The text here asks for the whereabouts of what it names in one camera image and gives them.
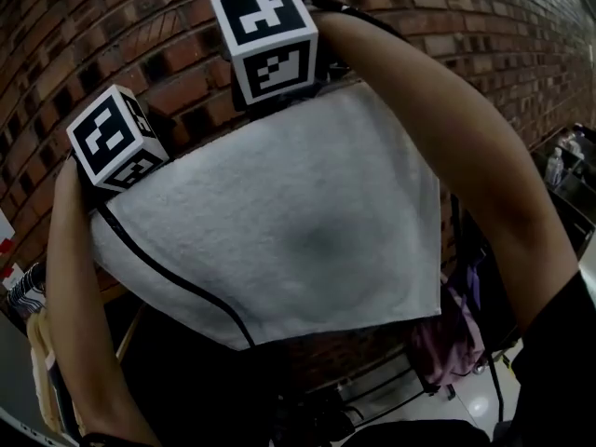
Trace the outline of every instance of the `floor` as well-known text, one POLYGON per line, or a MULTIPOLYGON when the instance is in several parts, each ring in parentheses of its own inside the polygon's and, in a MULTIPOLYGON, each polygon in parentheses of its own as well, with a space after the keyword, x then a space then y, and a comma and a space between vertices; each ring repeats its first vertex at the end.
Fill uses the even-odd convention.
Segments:
MULTIPOLYGON (((513 361, 521 350, 522 342, 519 341, 506 353, 506 356, 513 361)), ((515 414, 515 407, 520 394, 520 384, 503 360, 499 360, 495 367, 505 402, 504 419, 511 420, 515 414)), ((399 373, 407 368, 408 362, 405 357, 396 359, 396 362, 391 363, 390 367, 386 367, 384 372, 375 372, 368 379, 363 379, 364 386, 352 386, 350 388, 354 391, 365 392, 372 386, 380 384, 379 379, 385 380, 391 377, 391 371, 399 373)), ((442 389, 434 396, 423 394, 421 397, 408 402, 403 407, 369 425, 399 420, 461 419, 481 428, 492 439, 498 417, 498 401, 490 371, 486 369, 480 375, 470 374, 454 384, 454 389, 456 396, 453 400, 447 400, 447 389, 442 389)), ((369 419, 385 409, 404 402, 421 391, 420 381, 418 381, 414 372, 409 371, 395 382, 374 391, 368 396, 355 400, 351 405, 357 407, 365 419, 369 419)), ((351 399, 357 394, 358 392, 342 392, 342 397, 351 399)), ((353 422, 356 424, 359 419, 354 416, 353 422)), ((333 447, 341 446, 346 440, 334 443, 333 447)))

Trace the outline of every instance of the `brick wall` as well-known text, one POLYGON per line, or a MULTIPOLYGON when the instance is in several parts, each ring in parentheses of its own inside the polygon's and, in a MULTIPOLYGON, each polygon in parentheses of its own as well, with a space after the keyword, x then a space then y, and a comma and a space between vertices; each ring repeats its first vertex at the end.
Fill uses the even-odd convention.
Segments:
MULTIPOLYGON (((528 145, 593 118, 594 28, 580 0, 346 1, 476 85, 528 145)), ((65 129, 107 85, 171 115, 180 152, 245 122, 209 0, 1 0, 0 22, 0 207, 16 229, 0 266, 44 256, 65 129)), ((446 261, 454 247, 442 200, 446 261)))

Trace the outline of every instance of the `water bottle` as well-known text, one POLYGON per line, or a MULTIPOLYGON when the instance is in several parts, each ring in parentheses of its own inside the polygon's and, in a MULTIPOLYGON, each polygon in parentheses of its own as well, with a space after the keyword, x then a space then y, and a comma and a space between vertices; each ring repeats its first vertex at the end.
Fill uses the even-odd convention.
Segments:
POLYGON ((549 162, 547 164, 547 172, 544 176, 544 180, 552 187, 559 185, 561 182, 563 169, 561 154, 561 147, 555 147, 555 151, 552 153, 552 156, 549 157, 549 162))

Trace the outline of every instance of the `skin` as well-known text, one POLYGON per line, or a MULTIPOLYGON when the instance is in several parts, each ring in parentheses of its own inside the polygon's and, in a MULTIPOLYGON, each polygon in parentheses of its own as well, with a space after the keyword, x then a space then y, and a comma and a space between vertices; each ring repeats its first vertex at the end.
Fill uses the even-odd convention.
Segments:
MULTIPOLYGON (((522 141, 473 87, 416 48, 347 15, 318 16, 321 37, 400 119, 493 247, 518 324, 577 272, 577 258, 522 141)), ((159 445, 129 394, 93 270, 75 162, 56 182, 47 248, 49 325, 89 432, 159 445)))

